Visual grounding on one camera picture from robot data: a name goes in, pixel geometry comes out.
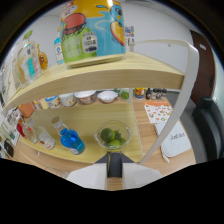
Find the wooden surface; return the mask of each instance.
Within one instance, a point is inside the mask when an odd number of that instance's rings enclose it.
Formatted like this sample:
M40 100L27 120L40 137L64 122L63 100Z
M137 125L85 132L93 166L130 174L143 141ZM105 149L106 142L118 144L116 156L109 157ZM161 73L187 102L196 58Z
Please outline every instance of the wooden surface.
M3 112L20 104L54 95L85 90L160 86L181 89L184 74L158 60L127 52L114 62L69 68L55 65L43 72L33 83L20 89L5 105Z
M149 119L142 104L143 101L146 100L145 99L137 100L134 98L133 108L138 123L142 152L143 155L145 155L145 153L154 143L155 139L157 138L157 135L155 133L153 125L150 124L149 122ZM113 104L128 104L128 103L121 101L118 98L116 101L113 102ZM64 170L66 172L81 169L91 165L88 163L80 163L59 159L44 153L40 153L40 155L38 156L38 153L35 149L28 147L21 142L19 142L17 144L17 147L15 148L14 160L26 164L31 164L41 169L45 169L47 166L51 166L56 169ZM144 164L144 166L159 170L162 176L165 177L187 166L194 165L196 163L193 149L181 153L173 158L169 158L169 160L170 160L169 163L166 163L164 161L164 159L161 156L161 151L159 148L153 153L153 155L148 159L148 161ZM117 191L122 189L123 188L121 178L108 178L107 190Z
M60 116L65 125L77 131L86 147L82 154L73 155L60 143L60 136L51 124L51 119L55 116ZM93 103L84 106L75 105L73 107L39 110L35 111L31 117L36 125L43 126L50 133L56 140L56 145L52 150L47 150L40 143L33 144L28 139L23 138L20 141L42 153L66 160L95 163L106 154L106 151L98 145L94 139L94 133L102 123L109 120L118 120L124 122L133 130L131 141L125 147L124 154L135 162L142 159L139 134L130 103Z
M144 109L142 103L144 101L147 102L147 100L145 99L144 100L137 100L135 98L133 99L133 107L138 123L143 156L148 152L148 150L151 148L151 146L153 145L153 143L157 138L156 132L153 127L154 125L149 122L149 118ZM177 156L169 158L169 161L170 162L167 163L162 158L161 150L159 147L147 160L147 162L144 163L143 165L152 169L159 170L162 176L167 176L187 166L194 165L196 163L194 151L192 148Z

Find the door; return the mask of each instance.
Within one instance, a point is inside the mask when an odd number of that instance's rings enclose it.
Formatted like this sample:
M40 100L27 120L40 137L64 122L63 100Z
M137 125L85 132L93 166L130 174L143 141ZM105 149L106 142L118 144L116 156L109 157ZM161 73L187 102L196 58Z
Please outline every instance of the door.
M213 92L215 80L215 62L212 49L208 41L201 34L190 31L194 47L199 52L199 69L191 99L197 104L201 96L210 97Z

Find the white cap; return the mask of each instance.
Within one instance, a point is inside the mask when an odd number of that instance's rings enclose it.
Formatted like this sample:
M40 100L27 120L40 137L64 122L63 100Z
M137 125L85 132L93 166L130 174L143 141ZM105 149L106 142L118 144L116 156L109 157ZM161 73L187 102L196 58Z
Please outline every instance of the white cap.
M51 124L55 127L55 128L59 128L63 125L63 121L59 116L54 117L51 120Z
M29 118L26 122L26 124L29 126L29 127L33 127L35 126L35 122L32 118Z

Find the shelf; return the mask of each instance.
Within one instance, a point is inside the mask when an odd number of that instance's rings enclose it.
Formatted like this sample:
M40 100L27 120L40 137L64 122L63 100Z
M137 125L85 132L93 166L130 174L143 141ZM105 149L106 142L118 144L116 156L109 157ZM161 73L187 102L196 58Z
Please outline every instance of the shelf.
M86 146L82 154L73 155L61 145L57 130L51 124L51 119L54 116L60 116L69 128L77 131ZM134 131L130 143L125 148L124 154L135 162L139 162L142 159L138 128L133 107L130 103L94 103L85 106L75 105L73 107L39 110L35 111L31 117L37 125L45 127L52 137L56 139L56 146L52 150L47 150L41 144L32 144L27 139L20 138L20 141L42 153L70 161L95 163L106 154L106 151L101 149L93 137L95 131L103 122L118 120L127 124Z
M5 105L8 111L20 104L70 92L85 90L161 87L181 89L184 74L158 60L127 52L119 61L70 68L55 65L24 89L20 89Z

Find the green fruit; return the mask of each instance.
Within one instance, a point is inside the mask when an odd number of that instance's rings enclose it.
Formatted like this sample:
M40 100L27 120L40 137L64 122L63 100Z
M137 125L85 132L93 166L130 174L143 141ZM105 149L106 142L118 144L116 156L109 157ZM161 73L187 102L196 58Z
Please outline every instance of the green fruit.
M125 100L127 100L129 98L129 93L128 92L122 92L121 93L121 97Z
M126 142L124 138L119 138L118 141L121 143L121 145L123 145Z
M100 133L100 137L103 141L110 142L110 141L114 140L115 133L110 128L104 128Z
M113 146L113 147L118 147L120 145L121 145L121 143L118 140L112 140L107 144L107 146Z

